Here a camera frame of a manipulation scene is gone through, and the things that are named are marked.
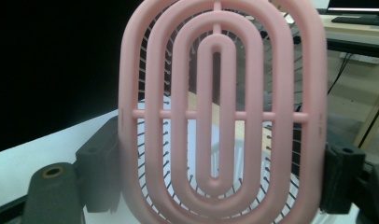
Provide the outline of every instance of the monitor screen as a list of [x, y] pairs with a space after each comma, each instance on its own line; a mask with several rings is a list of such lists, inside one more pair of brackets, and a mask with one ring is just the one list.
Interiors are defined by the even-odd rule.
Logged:
[[328, 10], [379, 13], [379, 0], [330, 0]]

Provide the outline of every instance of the computer monitor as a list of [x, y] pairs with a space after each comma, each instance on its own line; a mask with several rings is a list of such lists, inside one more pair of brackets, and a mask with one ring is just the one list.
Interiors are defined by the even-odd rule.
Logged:
[[330, 0], [328, 11], [379, 16], [379, 0]]

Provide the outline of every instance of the power outlet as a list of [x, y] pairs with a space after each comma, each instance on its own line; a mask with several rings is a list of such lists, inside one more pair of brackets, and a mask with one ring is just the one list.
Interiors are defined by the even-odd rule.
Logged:
[[[340, 58], [344, 59], [348, 53], [341, 52], [339, 55]], [[379, 64], [379, 58], [364, 56], [360, 54], [354, 54], [350, 57], [351, 61], [362, 62], [362, 63], [371, 63], [371, 64]]]

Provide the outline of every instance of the black backdrop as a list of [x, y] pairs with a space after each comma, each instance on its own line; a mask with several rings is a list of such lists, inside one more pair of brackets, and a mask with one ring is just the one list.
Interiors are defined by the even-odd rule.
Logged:
[[120, 42], [140, 2], [0, 1], [0, 151], [118, 107]]

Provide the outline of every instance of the keyboard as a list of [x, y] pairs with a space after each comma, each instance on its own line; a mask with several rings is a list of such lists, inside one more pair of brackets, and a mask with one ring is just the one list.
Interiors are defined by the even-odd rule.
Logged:
[[367, 18], [367, 17], [337, 17], [332, 19], [332, 22], [336, 23], [348, 23], [359, 25], [375, 25], [379, 26], [379, 18]]

